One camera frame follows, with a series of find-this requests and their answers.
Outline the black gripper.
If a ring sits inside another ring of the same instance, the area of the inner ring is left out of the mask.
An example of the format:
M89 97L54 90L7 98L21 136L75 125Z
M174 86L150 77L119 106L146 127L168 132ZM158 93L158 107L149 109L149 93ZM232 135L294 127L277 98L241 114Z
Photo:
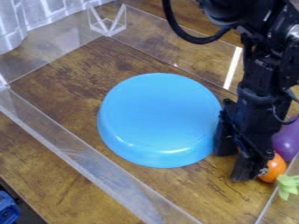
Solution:
M285 92L258 94L238 86L238 100L224 100L214 137L214 154L238 155L230 179L244 182L268 171L268 162L276 157L273 135L286 122L292 98Z

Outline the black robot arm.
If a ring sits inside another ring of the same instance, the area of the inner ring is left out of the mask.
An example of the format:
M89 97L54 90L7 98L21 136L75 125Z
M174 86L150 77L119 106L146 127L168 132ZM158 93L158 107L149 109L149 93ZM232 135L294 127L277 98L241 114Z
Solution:
M232 180L268 173L276 156L273 135L299 84L299 11L288 0L200 0L209 19L241 33L245 75L238 99L224 101L216 136L218 156L236 154Z

